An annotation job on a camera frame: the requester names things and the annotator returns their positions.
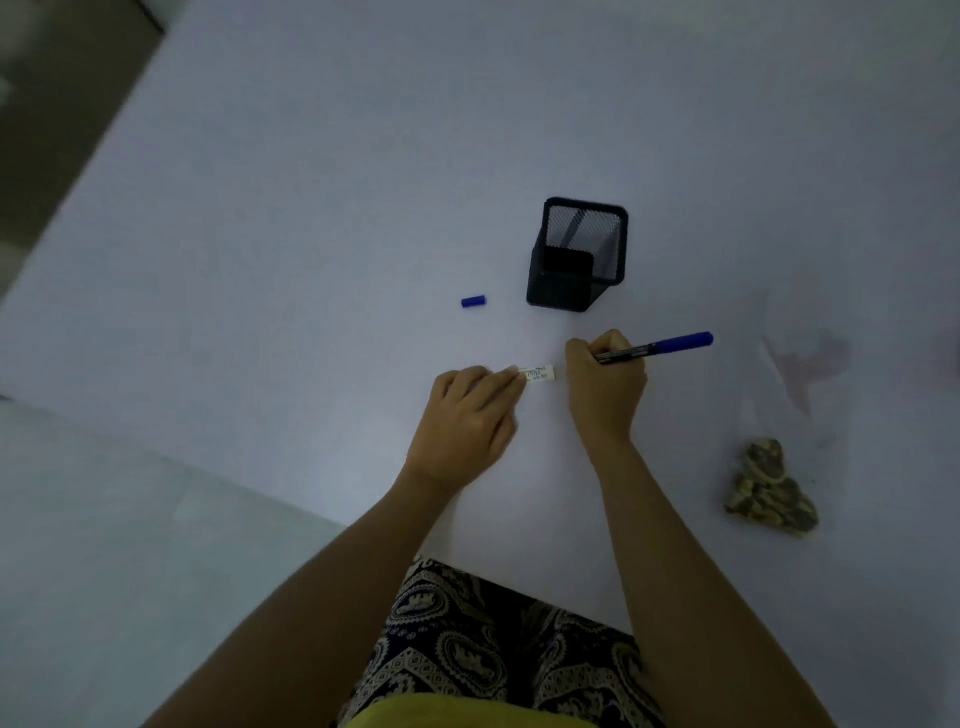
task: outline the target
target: hand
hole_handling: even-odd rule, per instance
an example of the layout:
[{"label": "hand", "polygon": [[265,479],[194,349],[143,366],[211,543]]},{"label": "hand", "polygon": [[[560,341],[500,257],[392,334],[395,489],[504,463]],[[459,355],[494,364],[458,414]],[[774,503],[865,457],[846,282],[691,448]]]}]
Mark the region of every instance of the hand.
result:
[{"label": "hand", "polygon": [[453,497],[500,459],[516,434],[514,407],[527,377],[484,367],[437,377],[404,471]]},{"label": "hand", "polygon": [[566,342],[570,413],[587,447],[605,439],[630,441],[636,406],[647,385],[643,359],[600,364],[593,358],[598,353],[630,347],[630,342],[615,328],[592,344],[583,339]]}]

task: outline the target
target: lap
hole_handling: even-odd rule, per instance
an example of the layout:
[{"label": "lap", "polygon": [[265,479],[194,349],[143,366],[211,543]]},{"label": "lap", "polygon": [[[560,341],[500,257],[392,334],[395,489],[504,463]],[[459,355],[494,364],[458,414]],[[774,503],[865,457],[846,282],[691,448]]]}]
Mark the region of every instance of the lap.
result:
[{"label": "lap", "polygon": [[391,695],[432,692],[601,728],[662,726],[643,684],[630,635],[420,558],[339,722]]}]

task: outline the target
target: small paper label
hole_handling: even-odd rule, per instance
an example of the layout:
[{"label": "small paper label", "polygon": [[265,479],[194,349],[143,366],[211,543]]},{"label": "small paper label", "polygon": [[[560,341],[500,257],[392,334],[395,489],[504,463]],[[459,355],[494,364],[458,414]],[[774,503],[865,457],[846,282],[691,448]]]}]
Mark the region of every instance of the small paper label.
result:
[{"label": "small paper label", "polygon": [[527,381],[554,381],[556,375],[553,367],[534,367],[533,369],[521,369],[523,374],[527,375]]}]

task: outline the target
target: forearm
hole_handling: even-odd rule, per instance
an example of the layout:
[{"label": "forearm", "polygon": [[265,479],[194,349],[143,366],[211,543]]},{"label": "forearm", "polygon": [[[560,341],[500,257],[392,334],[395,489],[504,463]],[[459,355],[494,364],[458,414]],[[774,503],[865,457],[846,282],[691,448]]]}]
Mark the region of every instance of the forearm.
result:
[{"label": "forearm", "polygon": [[674,728],[830,726],[777,642],[629,442],[588,445],[636,641]]},{"label": "forearm", "polygon": [[447,499],[402,473],[253,612],[147,726],[326,725],[370,659]]}]

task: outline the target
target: finger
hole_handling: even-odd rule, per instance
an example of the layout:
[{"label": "finger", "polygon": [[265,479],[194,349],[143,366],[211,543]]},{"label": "finger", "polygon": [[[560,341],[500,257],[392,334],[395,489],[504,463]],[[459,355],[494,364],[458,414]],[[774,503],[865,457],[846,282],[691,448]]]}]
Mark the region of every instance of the finger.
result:
[{"label": "finger", "polygon": [[453,383],[450,384],[450,388],[446,391],[446,395],[449,398],[453,398],[454,401],[462,400],[469,394],[473,385],[489,373],[490,370],[487,369],[487,367],[469,367],[468,369],[460,370],[457,372],[457,376],[454,377]]},{"label": "finger", "polygon": [[446,397],[446,390],[450,388],[453,380],[457,378],[458,372],[444,372],[433,380],[433,389],[430,390],[431,400],[442,400]]},{"label": "finger", "polygon": [[497,461],[506,451],[507,447],[514,439],[516,435],[516,420],[514,419],[514,413],[508,413],[500,423],[496,426],[496,430],[493,433],[493,439],[490,443],[490,454],[493,458],[493,461]]},{"label": "finger", "polygon": [[516,378],[516,375],[516,367],[507,367],[502,372],[487,376],[464,398],[464,404],[473,411],[479,412],[487,406],[487,402],[499,394],[501,389],[510,384]]},{"label": "finger", "polygon": [[568,342],[566,342],[567,366],[577,359],[593,359],[593,354],[590,353],[589,344],[583,339],[570,339]]},{"label": "finger", "polygon": [[484,417],[488,418],[488,422],[499,422],[506,417],[509,412],[513,411],[516,403],[520,401],[520,395],[523,394],[526,386],[526,375],[517,374],[480,412]]},{"label": "finger", "polygon": [[616,328],[611,328],[600,338],[590,342],[590,353],[621,352],[624,349],[631,349],[633,344],[627,341],[627,337],[620,333]]}]

